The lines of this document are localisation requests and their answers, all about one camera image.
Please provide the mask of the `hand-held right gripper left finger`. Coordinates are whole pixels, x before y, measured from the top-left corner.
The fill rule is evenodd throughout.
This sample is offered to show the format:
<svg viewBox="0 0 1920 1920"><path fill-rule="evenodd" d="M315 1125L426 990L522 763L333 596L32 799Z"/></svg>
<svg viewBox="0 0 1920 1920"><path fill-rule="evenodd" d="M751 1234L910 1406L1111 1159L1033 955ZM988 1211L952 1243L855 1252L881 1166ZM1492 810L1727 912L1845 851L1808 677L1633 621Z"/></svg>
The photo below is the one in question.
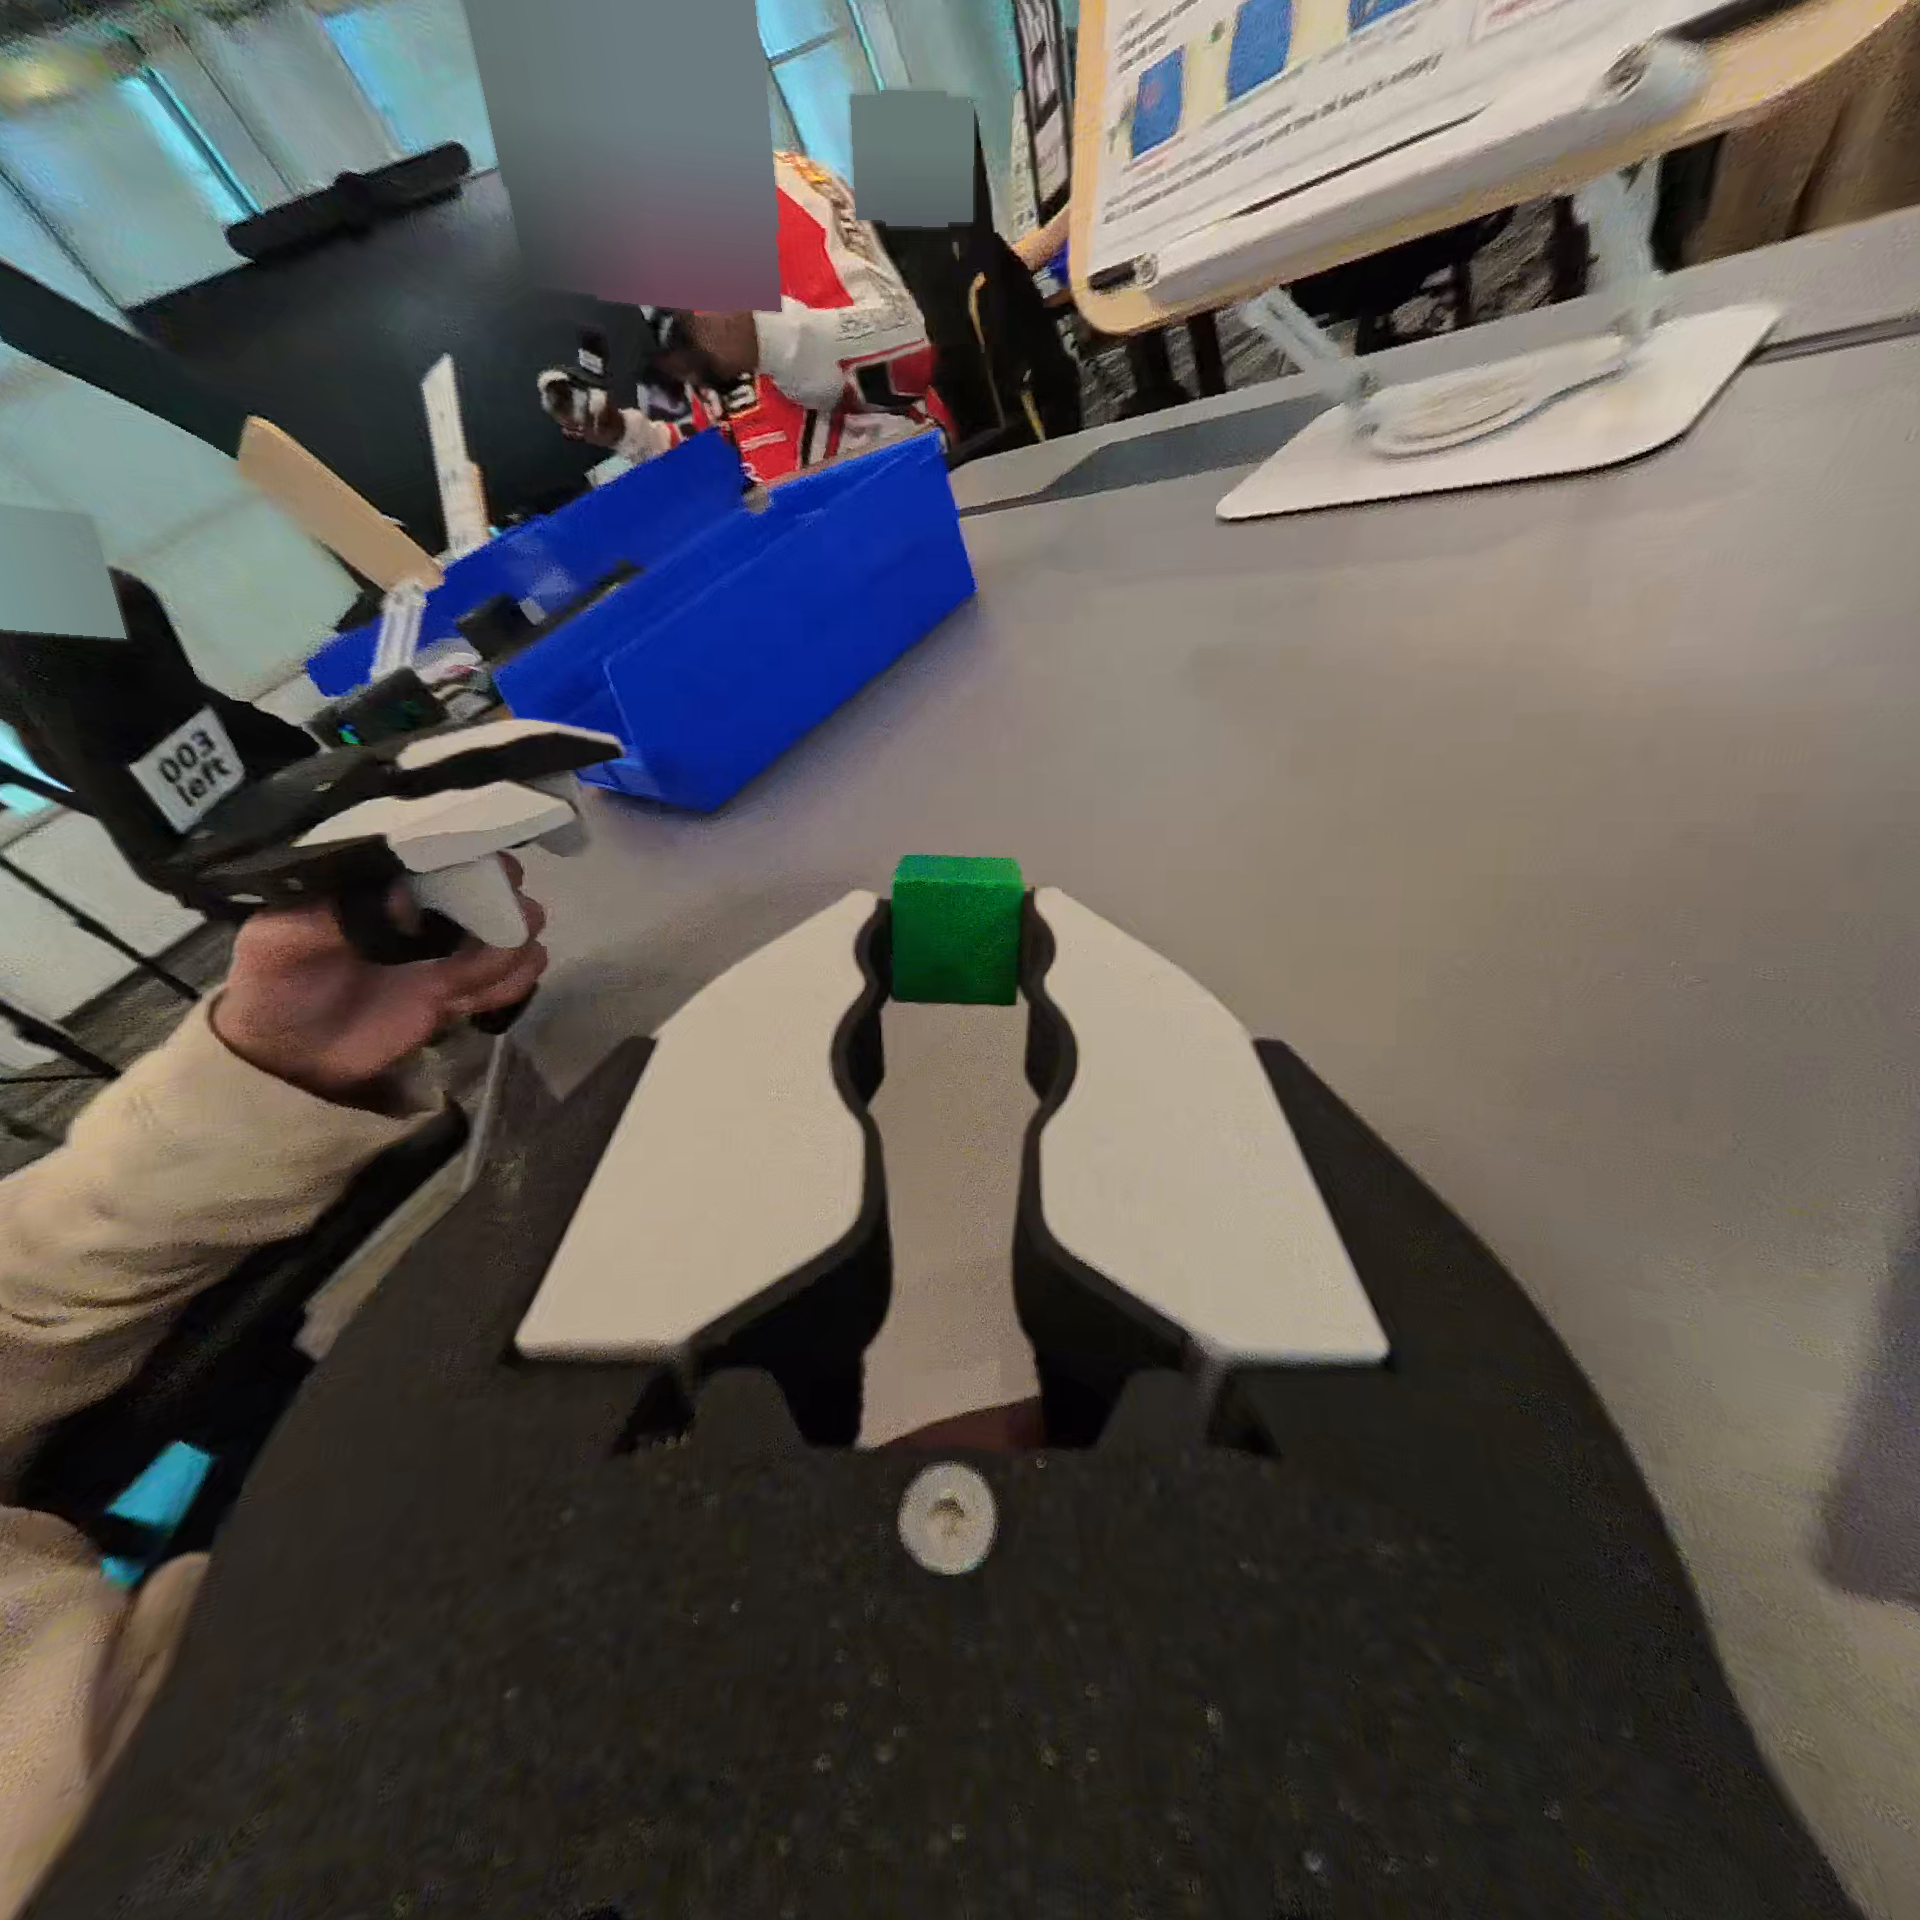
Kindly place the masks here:
<svg viewBox="0 0 1920 1920"><path fill-rule="evenodd" d="M875 1243L889 907L853 889L657 1030L515 1329L529 1360L692 1360Z"/></svg>

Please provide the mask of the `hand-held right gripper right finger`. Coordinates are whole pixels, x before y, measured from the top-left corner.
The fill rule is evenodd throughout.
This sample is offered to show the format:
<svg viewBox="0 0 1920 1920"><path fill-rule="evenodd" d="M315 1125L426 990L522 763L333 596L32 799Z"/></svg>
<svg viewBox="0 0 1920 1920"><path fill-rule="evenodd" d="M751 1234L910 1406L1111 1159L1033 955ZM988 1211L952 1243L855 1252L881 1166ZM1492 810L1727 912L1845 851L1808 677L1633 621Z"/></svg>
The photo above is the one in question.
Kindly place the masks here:
<svg viewBox="0 0 1920 1920"><path fill-rule="evenodd" d="M1062 889L1042 1014L1063 1091L1039 1124L1039 1224L1205 1368L1379 1368L1391 1345L1254 1035L1196 975Z"/></svg>

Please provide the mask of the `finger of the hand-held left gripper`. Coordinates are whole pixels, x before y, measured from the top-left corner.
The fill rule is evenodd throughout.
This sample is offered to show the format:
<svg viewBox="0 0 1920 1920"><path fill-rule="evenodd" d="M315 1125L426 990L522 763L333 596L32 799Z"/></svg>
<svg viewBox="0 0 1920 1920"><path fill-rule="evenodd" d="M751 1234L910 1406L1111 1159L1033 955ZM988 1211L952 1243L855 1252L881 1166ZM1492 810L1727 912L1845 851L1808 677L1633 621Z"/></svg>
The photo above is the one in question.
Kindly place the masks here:
<svg viewBox="0 0 1920 1920"><path fill-rule="evenodd" d="M435 875L468 861L515 851L582 826L569 792L531 783L479 783L417 799L361 799L293 839L298 851L377 844L404 875Z"/></svg>
<svg viewBox="0 0 1920 1920"><path fill-rule="evenodd" d="M384 792L426 799L485 783L545 783L623 757L614 731L588 731L540 719L493 719L458 731L432 731L397 745L384 763Z"/></svg>

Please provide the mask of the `blue plastic bin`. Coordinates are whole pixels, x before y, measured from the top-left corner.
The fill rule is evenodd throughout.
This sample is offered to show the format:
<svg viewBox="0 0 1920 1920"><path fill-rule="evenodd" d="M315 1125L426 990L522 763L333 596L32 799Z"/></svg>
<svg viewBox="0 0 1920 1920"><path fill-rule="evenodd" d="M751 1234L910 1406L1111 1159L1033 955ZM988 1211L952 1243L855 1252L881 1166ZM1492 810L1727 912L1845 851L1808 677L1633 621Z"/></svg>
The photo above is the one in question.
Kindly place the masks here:
<svg viewBox="0 0 1920 1920"><path fill-rule="evenodd" d="M716 814L975 593L933 435L735 501L497 685L518 719L618 733L588 772Z"/></svg>
<svg viewBox="0 0 1920 1920"><path fill-rule="evenodd" d="M470 652L453 634L458 612L503 590L556 603L569 590L561 579L588 584L618 561L636 561L636 582L522 657L491 667L498 698L518 719L623 731L628 719L657 698L678 701L685 685L730 685L754 673L738 660L765 648L765 635L754 634L765 531L760 514L747 508L747 476L730 445L695 435L449 561L445 584L426 596L412 667L442 693L446 667ZM345 695L369 685L377 621L331 640L307 661L318 690Z"/></svg>

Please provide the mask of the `green wooden cube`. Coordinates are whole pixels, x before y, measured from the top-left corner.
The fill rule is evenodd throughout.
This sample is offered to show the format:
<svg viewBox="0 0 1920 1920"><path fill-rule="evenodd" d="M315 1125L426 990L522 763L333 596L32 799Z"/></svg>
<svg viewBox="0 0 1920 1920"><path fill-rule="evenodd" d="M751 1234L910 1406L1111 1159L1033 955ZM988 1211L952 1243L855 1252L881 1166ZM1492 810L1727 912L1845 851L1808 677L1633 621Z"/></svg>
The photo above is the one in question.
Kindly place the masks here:
<svg viewBox="0 0 1920 1920"><path fill-rule="evenodd" d="M902 854L890 875L890 994L1011 1004L1025 880L1010 854Z"/></svg>

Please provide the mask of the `person's left forearm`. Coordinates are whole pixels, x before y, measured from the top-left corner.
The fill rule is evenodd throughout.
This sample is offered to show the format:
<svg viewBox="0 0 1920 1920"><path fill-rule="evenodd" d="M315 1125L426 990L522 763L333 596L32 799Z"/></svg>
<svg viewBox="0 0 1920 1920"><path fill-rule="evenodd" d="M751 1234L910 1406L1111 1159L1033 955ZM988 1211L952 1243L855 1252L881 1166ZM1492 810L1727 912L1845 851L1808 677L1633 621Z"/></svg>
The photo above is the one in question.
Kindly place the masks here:
<svg viewBox="0 0 1920 1920"><path fill-rule="evenodd" d="M185 1301L307 1234L442 1109L426 1063L345 1107L241 1061L206 1008L188 1014L54 1153L4 1179L4 1474L121 1392Z"/></svg>

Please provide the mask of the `person's left hand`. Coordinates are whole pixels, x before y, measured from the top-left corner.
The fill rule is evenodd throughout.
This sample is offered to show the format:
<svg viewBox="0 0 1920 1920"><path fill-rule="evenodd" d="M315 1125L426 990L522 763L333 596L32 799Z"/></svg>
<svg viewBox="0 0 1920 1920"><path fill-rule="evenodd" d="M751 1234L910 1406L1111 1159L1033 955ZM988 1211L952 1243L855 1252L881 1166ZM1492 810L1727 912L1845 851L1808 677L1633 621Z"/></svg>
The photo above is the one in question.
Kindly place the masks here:
<svg viewBox="0 0 1920 1920"><path fill-rule="evenodd" d="M515 890L518 945L465 939L449 955L382 967L331 907L256 913L211 998L211 1035L256 1071L315 1097L369 1107L445 1027L515 1008L545 974L545 912Z"/></svg>

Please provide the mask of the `black device with green light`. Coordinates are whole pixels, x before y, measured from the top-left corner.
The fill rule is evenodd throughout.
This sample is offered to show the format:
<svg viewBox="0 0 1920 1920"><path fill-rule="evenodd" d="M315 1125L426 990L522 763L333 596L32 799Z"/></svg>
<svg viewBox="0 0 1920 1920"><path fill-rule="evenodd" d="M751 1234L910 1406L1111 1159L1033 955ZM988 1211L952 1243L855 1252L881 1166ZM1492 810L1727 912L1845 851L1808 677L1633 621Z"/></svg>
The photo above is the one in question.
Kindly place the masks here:
<svg viewBox="0 0 1920 1920"><path fill-rule="evenodd" d="M417 677L397 667L350 695L324 701L307 731L324 748L379 748L449 720L445 698Z"/></svg>

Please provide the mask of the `black laptop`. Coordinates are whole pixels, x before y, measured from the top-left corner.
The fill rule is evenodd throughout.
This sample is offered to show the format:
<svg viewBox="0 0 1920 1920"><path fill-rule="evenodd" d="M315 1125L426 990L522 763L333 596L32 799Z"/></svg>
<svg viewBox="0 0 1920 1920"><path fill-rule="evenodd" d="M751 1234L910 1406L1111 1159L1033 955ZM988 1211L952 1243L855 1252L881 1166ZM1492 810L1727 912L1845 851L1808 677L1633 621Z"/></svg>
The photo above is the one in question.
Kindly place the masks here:
<svg viewBox="0 0 1920 1920"><path fill-rule="evenodd" d="M503 590L458 612L453 634L459 642L468 642L470 652L477 652L477 660L497 667L522 657L529 646L552 635L569 621L588 612L639 575L644 569L636 561L618 561L588 584L561 579L557 584L569 590L556 603L545 603L535 593L515 596Z"/></svg>

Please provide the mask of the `black stand with round base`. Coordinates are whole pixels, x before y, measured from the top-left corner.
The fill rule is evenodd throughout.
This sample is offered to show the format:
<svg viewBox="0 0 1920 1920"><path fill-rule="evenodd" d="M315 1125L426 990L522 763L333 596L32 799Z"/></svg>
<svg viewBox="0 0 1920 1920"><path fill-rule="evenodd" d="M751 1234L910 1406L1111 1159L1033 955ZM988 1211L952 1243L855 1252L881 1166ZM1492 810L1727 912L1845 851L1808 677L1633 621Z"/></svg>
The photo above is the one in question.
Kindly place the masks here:
<svg viewBox="0 0 1920 1920"><path fill-rule="evenodd" d="M128 1035L104 1050L74 1018L104 1001L125 1008L128 994L151 994L180 1018L203 990L166 951L151 952L99 903L32 871L20 848L4 848L4 1087L112 1085L133 1058Z"/></svg>

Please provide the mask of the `wooden board stand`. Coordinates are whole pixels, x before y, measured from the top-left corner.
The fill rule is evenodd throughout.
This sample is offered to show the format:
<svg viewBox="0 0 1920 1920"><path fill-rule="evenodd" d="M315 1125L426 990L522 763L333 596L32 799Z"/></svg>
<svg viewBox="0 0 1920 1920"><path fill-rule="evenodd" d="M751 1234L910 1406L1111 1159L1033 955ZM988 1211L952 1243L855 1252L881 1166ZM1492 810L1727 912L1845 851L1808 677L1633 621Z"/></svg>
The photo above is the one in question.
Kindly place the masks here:
<svg viewBox="0 0 1920 1920"><path fill-rule="evenodd" d="M282 514L361 582L382 590L445 584L445 566L435 555L275 422L246 416L236 464Z"/></svg>

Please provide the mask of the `large black screen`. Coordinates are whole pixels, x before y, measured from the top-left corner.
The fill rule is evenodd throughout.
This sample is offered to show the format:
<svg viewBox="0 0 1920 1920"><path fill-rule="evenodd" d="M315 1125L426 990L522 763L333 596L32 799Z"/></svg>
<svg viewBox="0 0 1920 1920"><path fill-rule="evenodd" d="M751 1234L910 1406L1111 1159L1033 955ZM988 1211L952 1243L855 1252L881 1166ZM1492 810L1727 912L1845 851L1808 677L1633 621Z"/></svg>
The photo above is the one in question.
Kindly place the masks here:
<svg viewBox="0 0 1920 1920"><path fill-rule="evenodd" d="M468 452L493 521L586 494L603 457L541 411L540 375L578 372L636 407L639 316L529 282L493 169L446 139L270 206L222 230L237 265L132 308L203 383L275 422L426 548L445 544L422 383L453 361Z"/></svg>

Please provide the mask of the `black mesh office chair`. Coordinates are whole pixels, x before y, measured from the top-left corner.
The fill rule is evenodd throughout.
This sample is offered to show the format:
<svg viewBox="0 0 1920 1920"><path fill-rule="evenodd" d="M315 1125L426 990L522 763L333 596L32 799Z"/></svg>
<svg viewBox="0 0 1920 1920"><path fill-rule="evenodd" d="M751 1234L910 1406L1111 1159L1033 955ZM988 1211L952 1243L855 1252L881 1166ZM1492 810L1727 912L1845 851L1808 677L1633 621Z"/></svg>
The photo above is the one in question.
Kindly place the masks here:
<svg viewBox="0 0 1920 1920"><path fill-rule="evenodd" d="M217 1479L217 1470L218 1453L193 1442L166 1442L136 1474L132 1474L96 1523L101 1576L109 1588L128 1594L166 1559L180 1527L193 1518L206 1486Z"/></svg>

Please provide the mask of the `white and wooden book stand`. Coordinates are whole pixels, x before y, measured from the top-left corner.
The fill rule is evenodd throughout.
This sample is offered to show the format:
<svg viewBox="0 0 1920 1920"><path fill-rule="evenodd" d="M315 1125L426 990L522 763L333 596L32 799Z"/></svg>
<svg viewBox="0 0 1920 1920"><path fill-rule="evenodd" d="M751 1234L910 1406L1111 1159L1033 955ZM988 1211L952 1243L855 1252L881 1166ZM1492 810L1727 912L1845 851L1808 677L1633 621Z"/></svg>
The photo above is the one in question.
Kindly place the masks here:
<svg viewBox="0 0 1920 1920"><path fill-rule="evenodd" d="M1069 251L1087 230L1087 210L1075 190L1089 178L1085 154L1100 132L1105 10L1108 3L1085 3L1079 20ZM1627 165L1764 118L1910 10L1752 3L1752 13L1703 42L1703 87L1658 127L1551 160L1504 185L1474 185L1458 200L1339 235L1254 235L1254 218L1244 214L1207 228L1205 242L1247 242L1247 251L1196 258L1181 276L1096 290L1069 260L1075 308L1100 334L1129 337L1238 299L1241 319L1284 350L1318 393L1322 411L1218 501L1220 521L1531 484L1638 459L1700 422L1781 323L1781 308L1733 304L1665 319L1667 285L1653 260L1653 200L1627 185ZM1548 191L1573 194L1599 288L1599 319L1566 342L1458 372L1391 378L1382 356L1335 350L1292 290L1314 274Z"/></svg>

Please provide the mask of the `black framed sign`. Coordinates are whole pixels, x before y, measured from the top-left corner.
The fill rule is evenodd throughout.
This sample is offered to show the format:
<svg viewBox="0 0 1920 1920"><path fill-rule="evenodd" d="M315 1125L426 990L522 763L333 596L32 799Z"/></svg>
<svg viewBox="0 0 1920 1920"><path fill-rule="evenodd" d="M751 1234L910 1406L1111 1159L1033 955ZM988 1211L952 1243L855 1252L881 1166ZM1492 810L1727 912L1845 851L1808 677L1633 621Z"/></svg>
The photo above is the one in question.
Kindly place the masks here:
<svg viewBox="0 0 1920 1920"><path fill-rule="evenodd" d="M1045 228L1069 210L1075 132L1075 13L1079 3L1010 3L1021 87L1021 149L1036 214Z"/></svg>

